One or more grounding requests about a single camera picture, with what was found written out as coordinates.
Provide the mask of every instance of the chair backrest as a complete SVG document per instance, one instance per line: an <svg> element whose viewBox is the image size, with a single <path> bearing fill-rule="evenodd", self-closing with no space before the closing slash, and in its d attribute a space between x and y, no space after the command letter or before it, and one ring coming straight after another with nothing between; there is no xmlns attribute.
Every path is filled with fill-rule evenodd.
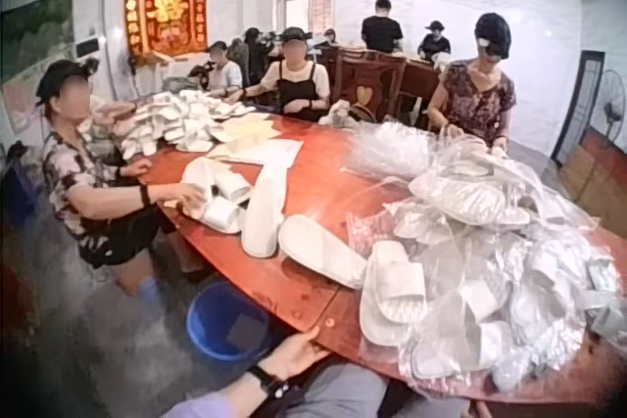
<svg viewBox="0 0 627 418"><path fill-rule="evenodd" d="M332 103L340 99L359 103L377 121L398 116L398 96L407 59L376 51L340 49L335 71Z"/></svg>

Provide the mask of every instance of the hand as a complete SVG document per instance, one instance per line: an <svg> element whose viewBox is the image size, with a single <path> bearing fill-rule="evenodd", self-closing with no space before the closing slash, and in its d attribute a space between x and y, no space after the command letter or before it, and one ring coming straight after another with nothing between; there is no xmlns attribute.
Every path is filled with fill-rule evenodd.
<svg viewBox="0 0 627 418"><path fill-rule="evenodd" d="M223 102L228 103L229 105L235 105L237 102L239 102L239 99L242 97L242 95L244 95L244 91L237 90L236 92L231 94L229 97L226 97L223 100Z"/></svg>
<svg viewBox="0 0 627 418"><path fill-rule="evenodd" d="M223 88L217 88L209 92L209 96L212 98L221 98L221 97L224 97L225 95L226 95L226 90L224 90Z"/></svg>
<svg viewBox="0 0 627 418"><path fill-rule="evenodd" d="M148 159L140 159L137 162L133 162L130 165L123 166L120 169L121 176L139 176L146 173L153 166L153 163Z"/></svg>
<svg viewBox="0 0 627 418"><path fill-rule="evenodd" d="M453 139L463 136L464 134L463 129L455 126L454 124L447 124L446 126L444 126L443 130L446 137L451 137Z"/></svg>
<svg viewBox="0 0 627 418"><path fill-rule="evenodd" d="M283 112L287 114L297 113L300 110L307 108L309 105L310 105L309 100L292 100L290 103L285 105Z"/></svg>
<svg viewBox="0 0 627 418"><path fill-rule="evenodd" d="M287 381L309 369L312 364L329 355L329 351L314 345L312 341L320 332L320 327L314 327L309 332L299 333L287 338L274 352L263 359L259 366L267 374Z"/></svg>
<svg viewBox="0 0 627 418"><path fill-rule="evenodd" d="M157 201L175 200L188 211L200 209L205 203L205 192L196 185L174 183L172 185L159 185L156 189L158 190L155 195Z"/></svg>
<svg viewBox="0 0 627 418"><path fill-rule="evenodd" d="M492 149L501 149L507 153L507 138L505 136L497 137L492 143Z"/></svg>
<svg viewBox="0 0 627 418"><path fill-rule="evenodd" d="M490 413L488 406L483 401L475 401L473 404L476 413L462 411L461 418L492 418L492 413Z"/></svg>

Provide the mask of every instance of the table surface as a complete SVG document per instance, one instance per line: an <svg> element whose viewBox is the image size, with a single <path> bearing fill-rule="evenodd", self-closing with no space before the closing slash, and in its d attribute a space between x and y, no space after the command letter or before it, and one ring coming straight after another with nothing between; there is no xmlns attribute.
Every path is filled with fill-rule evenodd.
<svg viewBox="0 0 627 418"><path fill-rule="evenodd" d="M303 141L301 152L288 171L286 216L307 215L347 241L347 212L373 214L380 211L381 203L398 201L403 196L397 188L373 189L371 180L342 171L350 143L347 133L288 117L273 119L281 138ZM162 149L152 156L153 168L143 181L146 184L178 182L185 166L198 157L199 154ZM254 184L261 168L232 163L231 169ZM205 259L263 308L296 330L319 325L317 341L324 347L386 376L402 379L395 356L389 350L377 350L364 343L359 326L359 293L307 270L281 253L266 259L250 257L241 249L239 236L219 234L174 209L164 212ZM611 248L625 283L627 241L603 229L594 238ZM474 375L469 384L456 383L447 391L442 381L421 381L418 385L433 393L489 401L594 403L601 395L611 393L615 375L619 373L618 364L620 361L610 348L587 336L566 368L545 372L535 381L528 380L514 393L496 392L485 373Z"/></svg>

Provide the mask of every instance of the blue bucket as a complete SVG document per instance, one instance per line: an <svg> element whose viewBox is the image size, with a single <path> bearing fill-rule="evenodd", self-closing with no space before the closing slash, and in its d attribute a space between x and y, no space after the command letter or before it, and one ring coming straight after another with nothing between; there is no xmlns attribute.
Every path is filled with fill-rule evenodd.
<svg viewBox="0 0 627 418"><path fill-rule="evenodd" d="M187 312L187 334L205 355L226 362L255 359L270 346L269 316L227 282L200 293Z"/></svg>

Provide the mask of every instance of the floor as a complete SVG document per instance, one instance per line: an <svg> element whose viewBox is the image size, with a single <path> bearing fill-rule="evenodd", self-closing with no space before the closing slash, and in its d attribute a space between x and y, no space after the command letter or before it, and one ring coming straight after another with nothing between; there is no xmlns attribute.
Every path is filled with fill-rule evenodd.
<svg viewBox="0 0 627 418"><path fill-rule="evenodd" d="M548 159L515 145L511 153L559 189ZM27 316L26 324L3 331L8 386L2 402L17 407L4 416L155 417L189 396L226 385L247 367L210 362L196 352L185 314L203 286L190 285L168 262L173 253L163 237L154 251L168 301L162 318L151 317L110 275L79 259L45 198L21 230L4 224L3 274L15 273L18 310ZM3 282L3 300L8 292ZM3 302L3 319L14 304Z"/></svg>

